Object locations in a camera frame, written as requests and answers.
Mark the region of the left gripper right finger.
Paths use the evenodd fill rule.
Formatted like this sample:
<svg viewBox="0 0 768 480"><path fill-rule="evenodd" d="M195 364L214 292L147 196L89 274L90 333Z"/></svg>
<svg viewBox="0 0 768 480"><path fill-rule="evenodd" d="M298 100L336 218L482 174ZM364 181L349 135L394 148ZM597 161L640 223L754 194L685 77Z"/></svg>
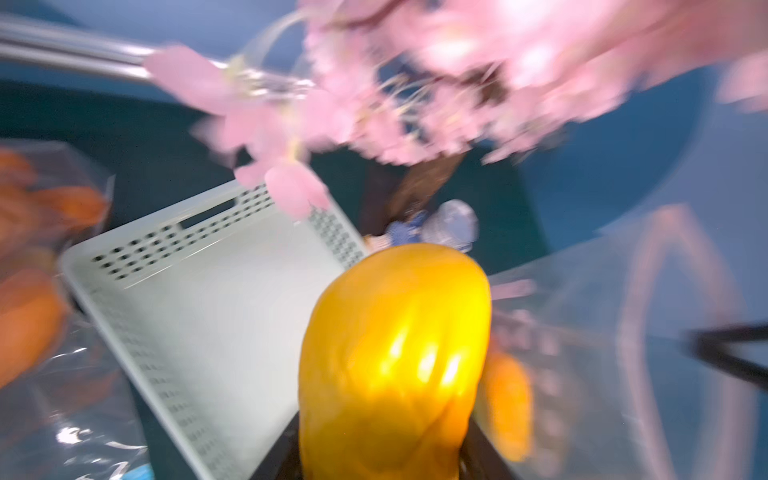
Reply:
<svg viewBox="0 0 768 480"><path fill-rule="evenodd" d="M460 480L516 480L516 474L471 418L460 450Z"/></svg>

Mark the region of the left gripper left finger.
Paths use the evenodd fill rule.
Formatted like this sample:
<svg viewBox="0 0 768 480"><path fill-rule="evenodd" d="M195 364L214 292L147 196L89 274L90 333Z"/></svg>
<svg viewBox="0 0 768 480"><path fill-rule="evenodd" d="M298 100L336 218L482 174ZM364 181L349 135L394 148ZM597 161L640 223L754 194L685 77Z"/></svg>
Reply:
<svg viewBox="0 0 768 480"><path fill-rule="evenodd" d="M300 480L298 413L279 435L250 480Z"/></svg>

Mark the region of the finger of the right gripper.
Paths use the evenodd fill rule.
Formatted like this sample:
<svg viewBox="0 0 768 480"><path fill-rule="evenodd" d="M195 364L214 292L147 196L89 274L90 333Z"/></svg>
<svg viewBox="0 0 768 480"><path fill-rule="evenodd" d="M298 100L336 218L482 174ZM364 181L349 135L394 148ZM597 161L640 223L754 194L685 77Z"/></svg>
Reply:
<svg viewBox="0 0 768 480"><path fill-rule="evenodd" d="M767 367L739 357L733 346L766 341L766 323L694 330L689 334L689 348L694 358L760 390L767 389Z"/></svg>

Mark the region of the clear pink-dotted zip bag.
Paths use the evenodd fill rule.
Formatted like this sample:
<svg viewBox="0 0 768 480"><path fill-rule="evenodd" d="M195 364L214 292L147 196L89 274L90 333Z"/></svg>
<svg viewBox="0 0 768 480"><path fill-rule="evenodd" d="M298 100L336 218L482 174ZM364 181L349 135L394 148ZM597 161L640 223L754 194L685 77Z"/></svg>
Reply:
<svg viewBox="0 0 768 480"><path fill-rule="evenodd" d="M492 351L533 393L520 479L752 479L758 389L694 358L689 334L744 321L725 260L667 205L490 277Z"/></svg>

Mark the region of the orange yellow mango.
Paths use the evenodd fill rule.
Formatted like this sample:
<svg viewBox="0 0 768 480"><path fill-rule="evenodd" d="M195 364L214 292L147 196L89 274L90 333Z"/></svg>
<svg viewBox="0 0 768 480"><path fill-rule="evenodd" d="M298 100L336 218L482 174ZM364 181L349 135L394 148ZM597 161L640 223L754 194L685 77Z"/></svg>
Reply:
<svg viewBox="0 0 768 480"><path fill-rule="evenodd" d="M318 299L299 365L307 479L455 479L490 337L488 278L469 256L372 254Z"/></svg>

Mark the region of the white perforated plastic basket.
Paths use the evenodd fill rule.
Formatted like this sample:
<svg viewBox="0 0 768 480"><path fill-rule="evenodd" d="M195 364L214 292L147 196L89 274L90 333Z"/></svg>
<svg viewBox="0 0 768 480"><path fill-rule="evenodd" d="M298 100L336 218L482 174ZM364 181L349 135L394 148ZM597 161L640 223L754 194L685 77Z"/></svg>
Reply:
<svg viewBox="0 0 768 480"><path fill-rule="evenodd" d="M323 290L366 255L337 206L296 221L229 182L70 247L64 280L200 479L247 479L297 412Z"/></svg>

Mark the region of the clear blue-zip bag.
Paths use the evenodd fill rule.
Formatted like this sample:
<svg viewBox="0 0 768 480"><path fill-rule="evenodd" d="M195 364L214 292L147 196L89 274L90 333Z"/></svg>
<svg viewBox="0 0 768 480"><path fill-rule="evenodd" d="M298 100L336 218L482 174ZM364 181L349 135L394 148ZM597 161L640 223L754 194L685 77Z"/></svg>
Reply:
<svg viewBox="0 0 768 480"><path fill-rule="evenodd" d="M66 248L102 231L113 184L66 143L1 143L5 479L154 475L129 382L57 266Z"/></svg>

